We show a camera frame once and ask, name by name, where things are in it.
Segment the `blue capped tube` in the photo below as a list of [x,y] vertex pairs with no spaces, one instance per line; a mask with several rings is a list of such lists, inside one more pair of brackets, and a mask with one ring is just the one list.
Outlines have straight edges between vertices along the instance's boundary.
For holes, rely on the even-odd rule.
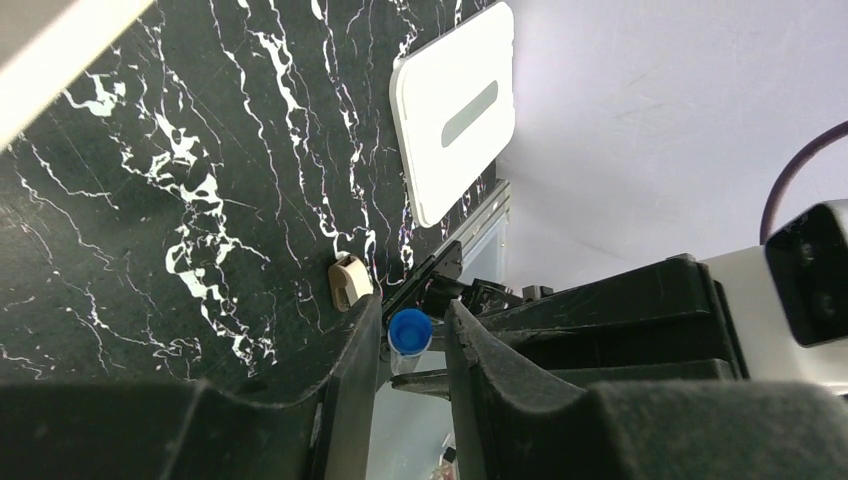
[[398,311],[389,320],[387,340],[393,376],[413,373],[433,338],[431,318],[417,308]]

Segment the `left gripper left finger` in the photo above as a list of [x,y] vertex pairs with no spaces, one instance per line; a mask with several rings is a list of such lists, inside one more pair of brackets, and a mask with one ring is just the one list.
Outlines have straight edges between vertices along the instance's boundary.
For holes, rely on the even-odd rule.
[[252,392],[210,382],[18,383],[1,388],[5,479],[362,479],[377,390],[382,309],[358,300],[327,372],[275,369]]

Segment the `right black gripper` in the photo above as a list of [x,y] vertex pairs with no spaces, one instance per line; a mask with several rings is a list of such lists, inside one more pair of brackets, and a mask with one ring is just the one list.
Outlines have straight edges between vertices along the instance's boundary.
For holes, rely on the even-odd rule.
[[[433,320],[435,351],[446,347],[447,312]],[[531,362],[580,386],[748,379],[721,287],[704,263],[688,255],[473,315]]]

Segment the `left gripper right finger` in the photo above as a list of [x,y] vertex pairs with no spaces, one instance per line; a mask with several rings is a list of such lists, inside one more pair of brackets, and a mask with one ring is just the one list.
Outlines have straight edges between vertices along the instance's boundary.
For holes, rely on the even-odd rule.
[[847,404],[798,382],[624,381],[538,367],[459,302],[445,349],[464,479],[843,479]]

